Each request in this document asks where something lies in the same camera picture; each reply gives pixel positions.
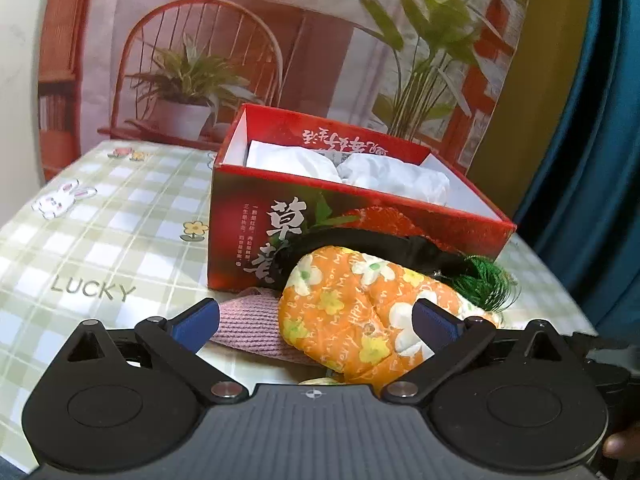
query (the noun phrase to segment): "orange floral fabric pouch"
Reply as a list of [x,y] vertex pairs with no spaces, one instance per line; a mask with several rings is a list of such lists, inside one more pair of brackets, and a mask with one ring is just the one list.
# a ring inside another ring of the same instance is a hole
[[323,247],[293,269],[278,304],[288,344],[343,375],[346,383],[386,385],[433,355],[414,332],[418,298],[464,319],[498,314],[474,307],[449,286],[368,254]]

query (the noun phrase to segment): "green and white plaid tablecloth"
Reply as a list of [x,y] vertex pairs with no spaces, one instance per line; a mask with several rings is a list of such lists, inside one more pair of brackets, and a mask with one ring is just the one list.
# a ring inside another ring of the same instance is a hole
[[[116,158],[116,148],[134,153]],[[105,141],[37,197],[70,182],[73,187],[77,179],[73,192],[88,188],[80,193],[84,198],[50,219],[28,203],[0,230],[0,455],[5,459],[23,470],[35,467],[21,430],[22,407],[81,320],[131,328],[149,316],[173,317],[207,296],[231,297],[206,287],[211,161],[211,153],[190,148]],[[518,301],[504,313],[508,325],[521,328],[543,318],[561,333],[593,332],[516,235],[499,261],[522,284]],[[258,382],[299,382],[318,373],[214,344],[198,354],[250,389]]]

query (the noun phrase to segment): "black strap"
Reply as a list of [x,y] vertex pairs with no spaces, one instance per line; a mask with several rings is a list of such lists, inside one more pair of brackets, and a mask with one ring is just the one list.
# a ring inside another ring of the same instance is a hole
[[448,277],[473,272],[473,266],[465,261],[465,255],[447,253],[421,236],[398,237],[364,229],[335,227],[311,231],[288,240],[289,244],[278,249],[271,264],[274,287],[282,290],[300,258],[327,246],[345,247],[359,253],[370,254],[415,270],[425,276]]

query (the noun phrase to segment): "pink knitted hat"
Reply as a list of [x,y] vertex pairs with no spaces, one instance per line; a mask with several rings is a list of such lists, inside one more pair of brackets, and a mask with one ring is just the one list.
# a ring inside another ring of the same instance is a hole
[[321,366],[297,348],[289,346],[278,327],[279,294],[252,287],[220,307],[220,326],[211,337],[215,343],[266,357],[303,365]]

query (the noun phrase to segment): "crosshair symbol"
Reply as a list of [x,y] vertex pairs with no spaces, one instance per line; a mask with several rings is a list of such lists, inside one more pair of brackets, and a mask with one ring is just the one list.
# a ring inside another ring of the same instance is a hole
[[320,397],[322,397],[324,395],[324,393],[322,393],[320,390],[307,390],[306,392],[304,392],[305,396],[308,397],[309,399],[319,399]]

